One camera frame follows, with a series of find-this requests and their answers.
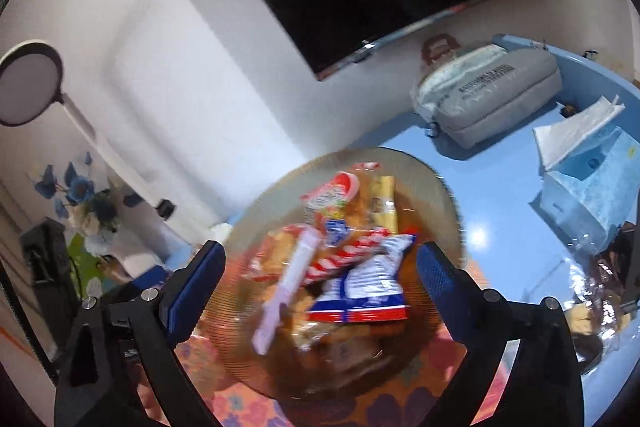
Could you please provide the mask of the lilac wafer bar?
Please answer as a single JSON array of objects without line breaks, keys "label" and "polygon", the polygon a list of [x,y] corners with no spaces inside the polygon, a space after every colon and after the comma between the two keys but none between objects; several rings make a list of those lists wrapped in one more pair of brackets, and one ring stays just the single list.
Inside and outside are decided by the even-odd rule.
[{"label": "lilac wafer bar", "polygon": [[295,245],[292,258],[277,283],[276,290],[262,306],[262,316],[252,337],[252,345],[258,355],[266,355],[281,322],[280,311],[287,307],[305,278],[321,241],[321,233],[311,227],[303,228]]}]

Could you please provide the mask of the red label bread bag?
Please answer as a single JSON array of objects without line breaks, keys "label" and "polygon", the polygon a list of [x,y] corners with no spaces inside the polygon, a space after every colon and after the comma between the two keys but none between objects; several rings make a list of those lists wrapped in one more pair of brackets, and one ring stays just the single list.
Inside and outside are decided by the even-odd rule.
[{"label": "red label bread bag", "polygon": [[304,194],[304,216],[310,225],[322,225],[326,220],[343,220],[350,202],[358,195],[360,181],[355,173],[339,171],[332,179]]}]

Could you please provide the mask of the red striped bread bag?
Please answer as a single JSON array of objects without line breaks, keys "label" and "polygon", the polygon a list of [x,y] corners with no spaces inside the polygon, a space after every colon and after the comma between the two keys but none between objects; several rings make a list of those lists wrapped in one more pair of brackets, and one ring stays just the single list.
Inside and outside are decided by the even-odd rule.
[{"label": "red striped bread bag", "polygon": [[268,232],[248,254],[243,274],[254,282],[275,282],[290,264],[300,236],[312,230],[320,234],[302,285],[322,282],[378,253],[392,233],[386,228],[358,229],[345,220],[330,219],[318,230],[311,225],[292,223]]}]

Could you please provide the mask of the yellow chip packet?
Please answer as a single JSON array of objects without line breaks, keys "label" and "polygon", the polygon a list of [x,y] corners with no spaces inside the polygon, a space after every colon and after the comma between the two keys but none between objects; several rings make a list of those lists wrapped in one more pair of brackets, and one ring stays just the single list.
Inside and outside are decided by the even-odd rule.
[{"label": "yellow chip packet", "polygon": [[375,225],[392,234],[398,233],[395,206],[395,178],[378,176],[371,185],[371,219]]}]

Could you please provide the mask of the green English grammar book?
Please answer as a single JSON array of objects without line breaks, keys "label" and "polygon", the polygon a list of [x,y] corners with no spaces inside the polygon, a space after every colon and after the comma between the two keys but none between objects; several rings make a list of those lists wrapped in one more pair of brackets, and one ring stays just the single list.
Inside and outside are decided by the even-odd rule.
[{"label": "green English grammar book", "polygon": [[70,258],[70,277],[80,300],[88,297],[100,298],[105,293],[104,273],[99,268],[99,259],[85,250],[85,239],[75,234],[67,244]]}]

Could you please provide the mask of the blue artificial flower bouquet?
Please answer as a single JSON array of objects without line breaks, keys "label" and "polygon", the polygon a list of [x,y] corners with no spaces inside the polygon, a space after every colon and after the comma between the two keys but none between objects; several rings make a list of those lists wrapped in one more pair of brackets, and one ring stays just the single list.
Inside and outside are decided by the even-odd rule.
[{"label": "blue artificial flower bouquet", "polygon": [[96,184],[92,179],[93,157],[86,152],[82,166],[67,164],[59,178],[52,165],[44,167],[32,187],[53,204],[55,216],[85,236],[115,234],[119,228],[119,209],[134,208],[143,199],[122,181],[108,179]]}]

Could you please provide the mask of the floral woven table mat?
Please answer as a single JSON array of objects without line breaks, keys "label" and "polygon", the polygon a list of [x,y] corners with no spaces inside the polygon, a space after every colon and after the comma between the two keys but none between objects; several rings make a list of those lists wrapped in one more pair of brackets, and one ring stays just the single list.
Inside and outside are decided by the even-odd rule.
[{"label": "floral woven table mat", "polygon": [[357,398],[280,403],[238,383],[196,333],[176,355],[205,404],[225,426],[416,426],[436,403],[464,355],[444,326],[394,378]]}]

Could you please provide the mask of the blue tissue pack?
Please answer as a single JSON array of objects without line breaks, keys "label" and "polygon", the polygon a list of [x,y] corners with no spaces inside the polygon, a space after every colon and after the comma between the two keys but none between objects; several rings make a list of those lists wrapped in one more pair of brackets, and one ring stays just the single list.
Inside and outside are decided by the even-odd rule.
[{"label": "blue tissue pack", "polygon": [[639,192],[639,142],[607,124],[542,176],[534,207],[570,248],[596,255],[627,220]]}]

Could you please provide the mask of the amber ribbed glass plate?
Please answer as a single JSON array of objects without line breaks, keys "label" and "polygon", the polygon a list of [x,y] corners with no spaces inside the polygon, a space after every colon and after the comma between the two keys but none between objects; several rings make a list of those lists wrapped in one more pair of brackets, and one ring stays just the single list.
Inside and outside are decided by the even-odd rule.
[{"label": "amber ribbed glass plate", "polygon": [[461,219],[454,195],[439,173],[415,157],[384,147],[340,150],[321,156],[273,183],[242,214],[224,244],[226,269],[202,315],[204,335],[218,350],[235,379],[278,401],[314,401],[365,395],[404,369],[442,325],[436,307],[416,272],[418,250],[411,247],[399,269],[399,282],[410,306],[408,323],[396,334],[364,339],[343,337],[347,350],[362,349],[364,358],[349,369],[337,358],[334,343],[319,341],[308,350],[295,346],[292,319],[285,319],[266,355],[250,342],[257,327],[265,283],[243,273],[259,241],[280,225],[302,219],[303,191],[326,182],[331,174],[357,160],[377,160],[398,182],[399,221],[418,228],[418,242],[434,242],[458,269],[466,265]]}]

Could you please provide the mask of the white tissue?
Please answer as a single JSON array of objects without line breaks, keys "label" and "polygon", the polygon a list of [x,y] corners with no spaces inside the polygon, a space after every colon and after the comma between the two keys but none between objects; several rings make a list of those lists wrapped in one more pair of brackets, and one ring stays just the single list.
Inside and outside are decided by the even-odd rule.
[{"label": "white tissue", "polygon": [[615,95],[612,101],[601,96],[581,112],[556,124],[547,124],[534,129],[540,162],[547,172],[567,158],[576,148],[613,121],[626,108]]}]

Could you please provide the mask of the grey pencil case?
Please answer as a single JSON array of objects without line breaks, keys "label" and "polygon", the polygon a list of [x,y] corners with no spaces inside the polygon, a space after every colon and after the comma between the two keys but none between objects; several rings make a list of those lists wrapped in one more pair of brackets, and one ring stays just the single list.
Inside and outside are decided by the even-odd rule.
[{"label": "grey pencil case", "polygon": [[548,51],[483,43],[444,57],[418,82],[412,104],[426,122],[469,150],[518,126],[562,88],[560,66]]}]

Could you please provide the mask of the brown hair claw clip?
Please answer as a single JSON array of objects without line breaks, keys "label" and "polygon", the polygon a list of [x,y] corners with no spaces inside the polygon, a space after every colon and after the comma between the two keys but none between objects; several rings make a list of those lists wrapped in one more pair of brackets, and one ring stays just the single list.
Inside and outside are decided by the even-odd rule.
[{"label": "brown hair claw clip", "polygon": [[421,57],[426,65],[432,65],[441,57],[460,49],[460,43],[453,36],[439,34],[428,38],[422,44]]}]

